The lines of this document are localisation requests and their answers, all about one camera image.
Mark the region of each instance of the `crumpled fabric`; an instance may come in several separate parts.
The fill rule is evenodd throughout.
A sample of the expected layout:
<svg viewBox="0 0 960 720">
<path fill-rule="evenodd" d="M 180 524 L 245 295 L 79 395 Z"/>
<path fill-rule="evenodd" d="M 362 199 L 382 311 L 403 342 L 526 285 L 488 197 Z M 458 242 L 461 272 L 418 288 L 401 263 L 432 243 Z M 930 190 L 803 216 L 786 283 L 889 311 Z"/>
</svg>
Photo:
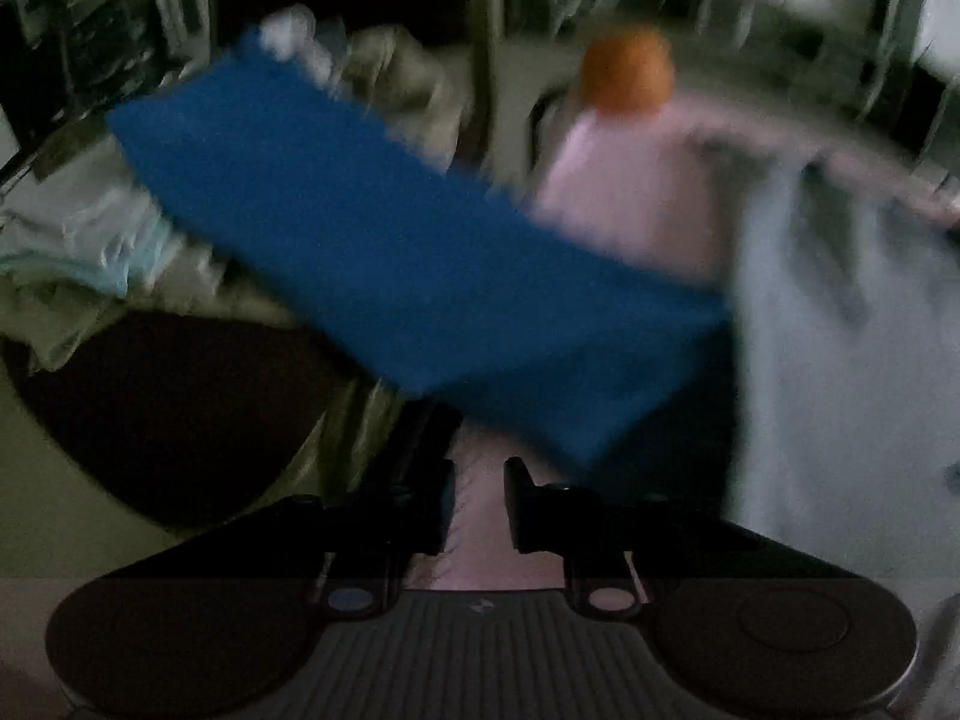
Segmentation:
<svg viewBox="0 0 960 720">
<path fill-rule="evenodd" d="M 152 285 L 181 246 L 110 136 L 12 191 L 0 211 L 0 274 L 21 284 L 65 279 L 123 298 L 133 282 Z"/>
<path fill-rule="evenodd" d="M 157 276 L 152 288 L 141 292 L 152 295 L 158 305 L 186 309 L 194 302 L 215 300 L 223 288 L 226 273 L 227 263 L 217 256 L 212 245 L 188 236 L 176 256 Z M 183 310 L 174 313 L 189 312 Z"/>
<path fill-rule="evenodd" d="M 296 60 L 310 82 L 332 88 L 349 52 L 347 34 L 334 23 L 320 28 L 309 8 L 294 5 L 267 16 L 257 30 L 261 49 L 277 62 Z"/>
<path fill-rule="evenodd" d="M 405 143 L 437 167 L 450 167 L 467 99 L 406 29 L 377 26 L 352 35 L 343 81 Z"/>
<path fill-rule="evenodd" d="M 123 317 L 107 295 L 69 282 L 18 286 L 0 276 L 0 336 L 27 343 L 34 366 L 63 367 L 81 343 Z"/>
<path fill-rule="evenodd" d="M 957 720 L 960 254 L 816 165 L 737 161 L 731 517 L 898 594 L 920 659 L 896 715 Z"/>
<path fill-rule="evenodd" d="M 202 257 L 203 252 L 196 252 Z M 170 271 L 175 279 L 174 262 Z M 290 309 L 280 303 L 253 276 L 237 274 L 227 277 L 221 266 L 214 265 L 211 278 L 217 278 L 214 286 L 203 288 L 199 279 L 203 271 L 194 268 L 191 258 L 184 262 L 186 270 L 184 288 L 178 289 L 176 283 L 157 285 L 150 292 L 131 292 L 124 305 L 132 310 L 144 312 L 162 312 L 178 314 L 181 317 L 202 317 L 203 319 L 232 320 L 233 322 L 254 322 L 267 327 L 299 327 L 301 322 Z"/>
<path fill-rule="evenodd" d="M 405 402 L 386 382 L 359 375 L 329 405 L 317 440 L 317 456 L 325 460 L 318 465 L 325 504 L 349 503 L 368 464 L 386 445 Z"/>
</svg>

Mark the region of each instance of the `white cloth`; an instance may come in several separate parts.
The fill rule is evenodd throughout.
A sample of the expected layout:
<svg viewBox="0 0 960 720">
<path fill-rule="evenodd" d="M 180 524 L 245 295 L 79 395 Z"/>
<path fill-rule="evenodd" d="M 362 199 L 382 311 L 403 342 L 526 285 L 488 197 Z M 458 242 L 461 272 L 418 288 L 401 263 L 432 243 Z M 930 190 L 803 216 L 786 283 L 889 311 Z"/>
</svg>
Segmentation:
<svg viewBox="0 0 960 720">
<path fill-rule="evenodd" d="M 817 170 L 771 161 L 751 172 L 731 515 L 896 592 L 922 636 L 898 711 L 957 720 L 960 255 Z"/>
<path fill-rule="evenodd" d="M 0 272 L 19 282 L 70 279 L 122 297 L 131 283 L 152 286 L 183 243 L 110 135 L 17 185 L 0 213 Z"/>
<path fill-rule="evenodd" d="M 330 52 L 314 39 L 317 19 L 302 5 L 277 11 L 260 23 L 260 47 L 277 60 L 296 60 L 307 77 L 326 88 L 336 82 L 336 63 Z"/>
</svg>

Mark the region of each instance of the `logo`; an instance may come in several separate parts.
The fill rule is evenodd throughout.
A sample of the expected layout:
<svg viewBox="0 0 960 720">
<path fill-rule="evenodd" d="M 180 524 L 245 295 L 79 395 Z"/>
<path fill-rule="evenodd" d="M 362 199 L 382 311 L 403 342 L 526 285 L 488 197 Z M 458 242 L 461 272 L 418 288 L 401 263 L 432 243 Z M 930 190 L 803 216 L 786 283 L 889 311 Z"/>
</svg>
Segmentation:
<svg viewBox="0 0 960 720">
<path fill-rule="evenodd" d="M 496 608 L 496 605 L 493 603 L 493 601 L 489 601 L 486 598 L 481 598 L 480 600 L 470 604 L 469 608 L 473 613 L 483 615 L 490 614 Z"/>
</svg>

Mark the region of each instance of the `orange cap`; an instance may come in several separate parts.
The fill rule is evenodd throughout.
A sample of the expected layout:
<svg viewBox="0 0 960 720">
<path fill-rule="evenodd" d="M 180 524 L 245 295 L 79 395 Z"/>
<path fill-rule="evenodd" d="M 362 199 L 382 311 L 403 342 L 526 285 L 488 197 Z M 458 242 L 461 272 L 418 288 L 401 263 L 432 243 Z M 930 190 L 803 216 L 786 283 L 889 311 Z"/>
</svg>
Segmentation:
<svg viewBox="0 0 960 720">
<path fill-rule="evenodd" d="M 670 44 L 651 26 L 597 38 L 584 55 L 580 78 L 583 103 L 602 114 L 655 113 L 673 94 Z"/>
</svg>

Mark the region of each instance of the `beige fabric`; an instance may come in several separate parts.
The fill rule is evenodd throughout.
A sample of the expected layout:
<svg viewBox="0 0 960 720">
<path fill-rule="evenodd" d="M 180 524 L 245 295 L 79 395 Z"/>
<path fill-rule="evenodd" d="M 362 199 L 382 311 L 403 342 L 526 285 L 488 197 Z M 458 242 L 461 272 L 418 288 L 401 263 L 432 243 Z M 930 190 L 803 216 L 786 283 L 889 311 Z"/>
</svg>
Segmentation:
<svg viewBox="0 0 960 720">
<path fill-rule="evenodd" d="M 270 327 L 296 327 L 299 321 L 251 277 L 224 283 L 216 290 L 166 290 L 162 285 L 150 293 L 131 293 L 126 305 L 138 311 L 160 311 L 183 317 L 233 319 Z"/>
<path fill-rule="evenodd" d="M 467 99 L 406 29 L 378 26 L 354 35 L 343 79 L 405 142 L 438 167 L 450 166 Z"/>
<path fill-rule="evenodd" d="M 56 370 L 77 347 L 123 316 L 117 300 L 76 284 L 18 286 L 0 277 L 0 336 L 30 344 L 35 365 Z"/>
<path fill-rule="evenodd" d="M 323 502 L 346 504 L 370 461 L 400 418 L 403 396 L 383 382 L 357 376 L 329 405 L 317 442 Z"/>
</svg>

